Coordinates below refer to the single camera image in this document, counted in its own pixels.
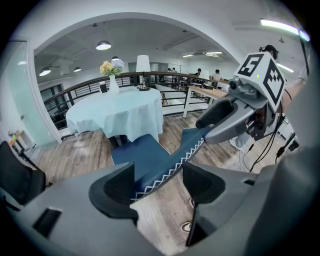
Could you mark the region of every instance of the railing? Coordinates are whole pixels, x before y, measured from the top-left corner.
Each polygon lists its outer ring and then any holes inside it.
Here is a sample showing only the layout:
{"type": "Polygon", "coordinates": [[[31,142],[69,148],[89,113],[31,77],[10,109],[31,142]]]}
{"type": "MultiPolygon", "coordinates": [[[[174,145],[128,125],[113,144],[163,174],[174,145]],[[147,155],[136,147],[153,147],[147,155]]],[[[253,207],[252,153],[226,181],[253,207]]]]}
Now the railing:
{"type": "MultiPolygon", "coordinates": [[[[145,84],[148,87],[156,89],[156,85],[161,85],[171,90],[162,90],[162,106],[173,107],[182,106],[186,104],[188,86],[206,86],[211,81],[206,79],[199,79],[195,75],[181,74],[181,73],[169,73],[169,72],[127,72],[117,75],[115,77],[117,84],[120,88],[130,86],[140,86],[140,79],[144,76],[145,84]],[[166,94],[183,92],[183,97],[168,97],[166,94]],[[168,104],[169,100],[184,100],[183,103],[168,104]]],[[[62,130],[67,127],[66,114],[69,108],[77,103],[81,98],[87,97],[91,94],[95,94],[100,91],[100,85],[105,84],[106,88],[109,89],[110,78],[108,76],[98,77],[91,79],[72,87],[69,87],[51,98],[44,101],[46,110],[49,112],[50,117],[57,127],[58,130],[62,130]]],[[[192,99],[200,99],[199,102],[191,102],[190,104],[203,104],[209,103],[208,97],[201,97],[198,93],[192,93],[192,99]]]]}

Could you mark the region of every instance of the white arch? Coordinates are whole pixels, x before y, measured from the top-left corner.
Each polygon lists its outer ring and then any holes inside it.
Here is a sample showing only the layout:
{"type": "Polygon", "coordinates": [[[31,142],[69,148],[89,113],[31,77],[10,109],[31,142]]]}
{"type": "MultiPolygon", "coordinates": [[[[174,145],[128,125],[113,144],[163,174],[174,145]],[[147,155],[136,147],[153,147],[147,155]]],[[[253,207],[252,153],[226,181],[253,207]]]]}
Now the white arch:
{"type": "Polygon", "coordinates": [[[246,52],[213,0],[48,0],[32,10],[14,35],[31,39],[37,54],[69,32],[115,19],[147,19],[182,27],[220,45],[237,62],[246,52]]]}

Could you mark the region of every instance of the white tablecloth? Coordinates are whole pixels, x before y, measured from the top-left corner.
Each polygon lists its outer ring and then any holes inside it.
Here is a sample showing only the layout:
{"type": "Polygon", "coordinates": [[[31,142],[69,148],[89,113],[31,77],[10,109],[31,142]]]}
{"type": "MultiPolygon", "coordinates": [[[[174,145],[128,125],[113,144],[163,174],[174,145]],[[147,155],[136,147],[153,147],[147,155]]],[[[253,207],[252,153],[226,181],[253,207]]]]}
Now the white tablecloth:
{"type": "Polygon", "coordinates": [[[136,87],[120,88],[117,95],[97,92],[66,113],[70,134],[102,129],[108,138],[127,135],[131,142],[147,134],[159,141],[163,121],[160,92],[139,91],[136,87]]]}

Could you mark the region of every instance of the chair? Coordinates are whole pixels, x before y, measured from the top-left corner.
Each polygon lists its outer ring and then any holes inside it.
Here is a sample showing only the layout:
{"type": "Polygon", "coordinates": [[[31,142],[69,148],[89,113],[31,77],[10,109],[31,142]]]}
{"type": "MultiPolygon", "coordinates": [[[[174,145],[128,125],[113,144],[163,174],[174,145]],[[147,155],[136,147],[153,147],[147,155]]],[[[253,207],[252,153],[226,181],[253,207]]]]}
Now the chair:
{"type": "Polygon", "coordinates": [[[45,190],[46,174],[22,164],[9,144],[0,144],[0,188],[24,206],[45,190]]]}
{"type": "Polygon", "coordinates": [[[150,134],[112,151],[115,165],[134,162],[134,187],[131,203],[163,186],[177,174],[184,162],[195,155],[205,142],[204,137],[211,128],[187,128],[182,132],[181,145],[169,154],[150,134]]]}

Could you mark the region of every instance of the white ceiling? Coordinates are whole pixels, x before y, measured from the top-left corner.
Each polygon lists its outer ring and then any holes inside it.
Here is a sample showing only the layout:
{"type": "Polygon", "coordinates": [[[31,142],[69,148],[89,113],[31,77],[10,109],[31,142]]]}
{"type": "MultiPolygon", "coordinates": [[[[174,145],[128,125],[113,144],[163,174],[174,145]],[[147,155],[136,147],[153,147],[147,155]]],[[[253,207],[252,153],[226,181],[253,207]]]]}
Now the white ceiling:
{"type": "MultiPolygon", "coordinates": [[[[287,75],[297,77],[304,65],[299,39],[288,32],[260,24],[260,19],[265,18],[295,26],[295,19],[274,1],[239,0],[232,1],[232,4],[230,1],[216,1],[214,6],[228,17],[234,28],[231,35],[234,38],[232,43],[244,46],[246,54],[258,52],[260,47],[273,45],[280,52],[279,62],[295,70],[294,74],[287,75]]],[[[212,25],[219,26],[219,21],[212,25]]],[[[89,69],[98,66],[100,61],[95,63],[93,60],[101,59],[101,55],[105,54],[103,52],[107,52],[96,50],[96,45],[101,40],[110,41],[111,49],[118,50],[116,55],[121,55],[123,49],[146,47],[163,53],[165,50],[166,54],[170,53],[176,57],[198,51],[222,51],[221,61],[233,61],[228,52],[219,49],[218,44],[183,30],[184,28],[175,25],[147,19],[100,22],[96,27],[89,25],[77,29],[47,46],[35,57],[35,69],[39,73],[44,66],[54,66],[58,59],[73,61],[74,65],[70,66],[72,68],[81,66],[83,69],[89,69]]],[[[50,77],[38,76],[38,82],[57,79],[59,76],[59,72],[51,74],[50,77]]]]}

